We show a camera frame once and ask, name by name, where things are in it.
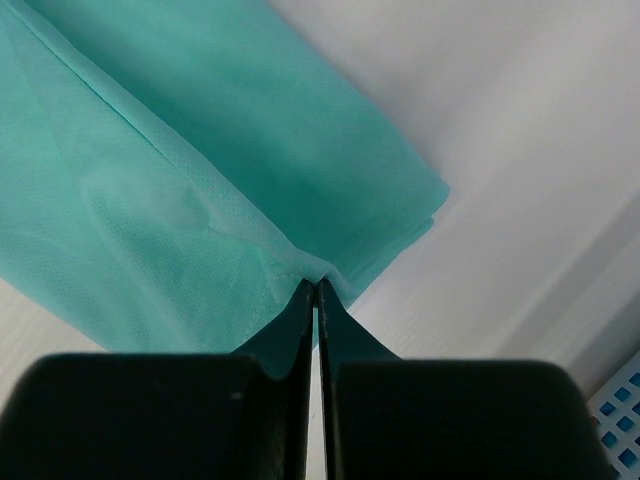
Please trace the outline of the teal t shirt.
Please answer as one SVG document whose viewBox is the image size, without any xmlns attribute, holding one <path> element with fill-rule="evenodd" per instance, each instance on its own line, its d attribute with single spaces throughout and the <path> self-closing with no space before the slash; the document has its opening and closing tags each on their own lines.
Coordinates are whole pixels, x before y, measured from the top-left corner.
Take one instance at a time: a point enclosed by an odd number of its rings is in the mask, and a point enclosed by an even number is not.
<svg viewBox="0 0 640 480">
<path fill-rule="evenodd" d="M 264 1 L 1 5 L 1 275 L 101 346 L 234 350 L 351 304 L 449 194 Z"/>
</svg>

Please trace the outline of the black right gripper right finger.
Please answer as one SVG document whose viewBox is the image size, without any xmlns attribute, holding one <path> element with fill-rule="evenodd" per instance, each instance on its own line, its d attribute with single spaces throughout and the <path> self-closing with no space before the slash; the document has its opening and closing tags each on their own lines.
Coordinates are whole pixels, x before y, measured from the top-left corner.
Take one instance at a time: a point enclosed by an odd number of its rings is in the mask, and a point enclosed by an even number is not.
<svg viewBox="0 0 640 480">
<path fill-rule="evenodd" d="M 331 479 L 610 479 L 581 392 L 558 366 L 416 360 L 316 288 Z"/>
</svg>

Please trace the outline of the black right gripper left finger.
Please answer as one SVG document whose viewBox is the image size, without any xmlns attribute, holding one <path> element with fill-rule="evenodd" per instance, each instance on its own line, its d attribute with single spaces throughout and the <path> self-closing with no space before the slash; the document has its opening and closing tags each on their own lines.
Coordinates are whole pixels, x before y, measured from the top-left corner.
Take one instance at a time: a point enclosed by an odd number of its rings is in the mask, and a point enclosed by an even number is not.
<svg viewBox="0 0 640 480">
<path fill-rule="evenodd" d="M 1 414 L 5 479 L 301 479 L 314 287 L 228 354 L 65 353 Z"/>
</svg>

